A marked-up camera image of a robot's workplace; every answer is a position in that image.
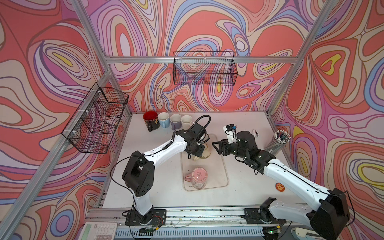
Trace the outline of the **white small mug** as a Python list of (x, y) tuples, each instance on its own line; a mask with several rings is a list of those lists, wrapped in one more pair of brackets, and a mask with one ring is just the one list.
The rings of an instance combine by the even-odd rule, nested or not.
[(182, 128), (188, 130), (193, 125), (193, 118), (190, 115), (183, 115), (181, 117)]

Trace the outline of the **purple mug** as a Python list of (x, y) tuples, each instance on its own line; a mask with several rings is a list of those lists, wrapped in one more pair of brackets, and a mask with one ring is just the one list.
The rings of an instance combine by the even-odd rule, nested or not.
[(178, 130), (182, 127), (182, 122), (181, 122), (182, 116), (179, 114), (173, 114), (170, 116), (170, 123), (172, 130)]

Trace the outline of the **light blue mug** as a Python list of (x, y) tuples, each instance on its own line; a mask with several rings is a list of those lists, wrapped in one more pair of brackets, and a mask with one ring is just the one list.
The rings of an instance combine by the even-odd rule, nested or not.
[(170, 126), (170, 115), (166, 112), (158, 114), (159, 124), (162, 128), (166, 129)]

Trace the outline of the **black skull mug red inside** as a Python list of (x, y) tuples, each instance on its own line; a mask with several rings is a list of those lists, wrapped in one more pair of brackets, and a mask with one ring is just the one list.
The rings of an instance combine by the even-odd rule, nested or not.
[(158, 113), (156, 111), (145, 112), (143, 119), (149, 132), (155, 131), (160, 127)]

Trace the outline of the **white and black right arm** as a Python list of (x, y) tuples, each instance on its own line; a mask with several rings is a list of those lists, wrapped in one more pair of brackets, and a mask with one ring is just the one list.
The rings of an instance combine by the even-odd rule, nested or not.
[(345, 192), (337, 188), (329, 190), (296, 173), (271, 153), (259, 149), (250, 132), (241, 131), (235, 140), (213, 142), (212, 146), (218, 154), (233, 155), (255, 173), (276, 180), (305, 202), (289, 204), (270, 197), (259, 207), (261, 222), (282, 219), (300, 223), (326, 240), (336, 240), (347, 226), (350, 213)]

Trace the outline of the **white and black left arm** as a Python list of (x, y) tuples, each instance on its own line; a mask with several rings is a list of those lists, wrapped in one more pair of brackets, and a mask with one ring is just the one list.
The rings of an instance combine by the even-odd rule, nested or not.
[(144, 225), (155, 217), (149, 191), (154, 184), (156, 166), (182, 152), (191, 157), (201, 157), (205, 150), (206, 134), (206, 128), (195, 123), (187, 130), (174, 131), (170, 140), (153, 150), (132, 153), (122, 175), (126, 186), (133, 193), (134, 208), (130, 211), (132, 220)]

